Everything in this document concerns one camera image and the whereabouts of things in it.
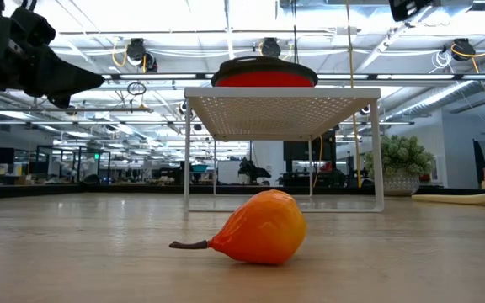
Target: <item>pear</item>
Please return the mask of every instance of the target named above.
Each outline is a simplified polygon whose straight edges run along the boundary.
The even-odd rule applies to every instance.
[[[237,261],[280,265],[293,256],[305,236],[306,222],[295,199],[273,189],[254,195],[241,205],[209,241],[173,242],[169,246],[213,248]]]

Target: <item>perforated shelf top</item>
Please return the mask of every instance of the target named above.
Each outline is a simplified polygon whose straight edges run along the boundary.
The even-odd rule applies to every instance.
[[[216,140],[308,141],[381,97],[379,88],[186,88]]]

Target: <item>pear stem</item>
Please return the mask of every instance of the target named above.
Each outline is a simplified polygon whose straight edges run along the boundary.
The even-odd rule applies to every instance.
[[[169,244],[169,246],[171,248],[177,248],[177,249],[207,249],[209,247],[209,243],[207,240],[203,240],[192,244],[183,244],[177,241],[173,241],[171,244]]]

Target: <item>white metal shelf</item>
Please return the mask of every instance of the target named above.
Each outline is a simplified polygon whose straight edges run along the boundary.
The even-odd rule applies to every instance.
[[[370,105],[376,172],[376,207],[319,210],[320,212],[377,212],[383,197],[378,88],[186,88],[187,112],[193,110],[215,140],[308,141],[312,161],[313,139]],[[190,116],[185,123],[184,201],[190,211],[230,211],[189,208]],[[312,172],[309,178],[312,196]]]

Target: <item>potted plant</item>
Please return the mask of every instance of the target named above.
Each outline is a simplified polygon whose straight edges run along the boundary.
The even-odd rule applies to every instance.
[[[381,159],[383,162],[383,183],[386,195],[410,196],[418,190],[421,175],[431,172],[434,156],[426,152],[415,136],[383,136],[381,138]],[[374,175],[374,158],[366,154],[366,169]]]

